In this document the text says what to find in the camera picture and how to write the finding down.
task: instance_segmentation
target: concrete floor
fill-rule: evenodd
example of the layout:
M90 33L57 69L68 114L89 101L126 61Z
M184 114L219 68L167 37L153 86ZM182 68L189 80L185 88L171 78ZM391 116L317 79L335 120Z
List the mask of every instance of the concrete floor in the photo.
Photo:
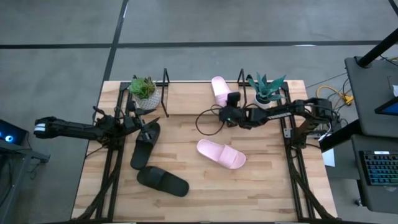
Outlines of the concrete floor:
M121 5L122 0L0 0L0 44L110 44ZM130 0L119 42L381 40L397 21L388 0ZM344 58L372 47L118 49L110 80L129 80L133 74L159 79L164 67L172 80L215 75L234 80L244 68L269 78L287 74L310 86L344 73ZM0 118L30 132L43 116L90 123L108 55L109 49L0 50ZM398 48L384 55L398 55ZM340 89L345 80L343 75L312 86L308 96L320 85ZM321 96L329 94L323 90ZM356 119L354 105L340 113L349 122ZM87 141L33 136L30 141L51 160L37 169L34 180L26 178L15 223L68 220ZM359 197L355 181L331 178L330 184L342 219L397 220L398 215L353 205Z

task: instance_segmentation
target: plant pot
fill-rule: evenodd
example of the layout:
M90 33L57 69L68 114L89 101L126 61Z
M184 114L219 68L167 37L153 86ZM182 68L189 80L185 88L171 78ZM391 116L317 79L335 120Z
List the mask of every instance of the plant pot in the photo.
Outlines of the plant pot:
M270 101L268 101L268 103L265 103L265 102L263 102L263 101L257 99L257 95L254 95L254 103L255 103L256 105L258 105L258 106L259 106L260 108L262 108L262 109L268 109L268 108L269 108L269 105L271 105L271 102L270 102Z
M155 89L155 92L152 94L152 96L147 99L140 99L134 95L136 103L141 109L144 110L155 109L157 105L159 105L161 97L162 96L160 95L159 91L157 91L157 89Z

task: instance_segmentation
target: rgb keyboard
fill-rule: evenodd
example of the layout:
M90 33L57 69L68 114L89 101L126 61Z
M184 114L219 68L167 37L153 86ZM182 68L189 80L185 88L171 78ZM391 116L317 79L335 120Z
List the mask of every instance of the rgb keyboard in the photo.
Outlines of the rgb keyboard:
M398 185L398 154L362 152L361 156L369 185Z

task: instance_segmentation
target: wooden tabletop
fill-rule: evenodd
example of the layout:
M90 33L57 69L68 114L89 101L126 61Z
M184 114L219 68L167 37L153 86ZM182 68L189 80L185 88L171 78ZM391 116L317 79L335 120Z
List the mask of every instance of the wooden tabletop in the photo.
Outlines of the wooden tabletop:
M287 82L292 100L307 99L303 81ZM100 109L113 114L119 84L120 82L104 83L98 104ZM230 88L239 89L235 83L229 85ZM176 96L181 94L177 87L182 92L195 95L195 100L190 103L186 98ZM185 111L184 114L198 114L198 111L208 109L214 104L212 93L201 93L201 88L210 90L210 83L170 83L165 93L170 117L164 116L161 107L154 114L145 117L146 121L161 117L161 134L148 166L158 166L185 179L190 184L188 195L176 197L137 182L138 171L130 167L138 135L138 132L133 133L126 138L124 147L114 221L297 221L280 121L273 120L252 130L224 127L214 136L201 135L195 127L197 115L182 115L181 112L182 110ZM248 101L252 101L253 95L253 89L248 88ZM303 118L297 118L298 125L302 121ZM212 133L219 127L216 116L206 115L199 120L199 128L205 133ZM201 139L227 144L243 152L247 157L245 165L238 170L228 170L203 157L196 149L197 142ZM97 142L90 142L88 153L99 147ZM328 212L336 216L320 150L309 146L303 150L303 157L312 192ZM86 159L72 217L79 216L98 193L105 158L106 149L102 149ZM304 213L307 213L302 192L300 198Z

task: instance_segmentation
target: green plant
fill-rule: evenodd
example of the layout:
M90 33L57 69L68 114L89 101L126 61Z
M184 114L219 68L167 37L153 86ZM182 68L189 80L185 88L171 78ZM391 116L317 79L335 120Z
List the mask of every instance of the green plant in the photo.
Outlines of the green plant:
M156 86L151 77L137 78L133 75L129 91L140 99L148 99L155 92Z
M256 90L256 98L260 103L269 103L271 101L277 101L283 96L274 94L284 83L286 75L277 78L272 83L267 84L267 75L262 78L257 73L257 83L252 78L249 79L249 84Z

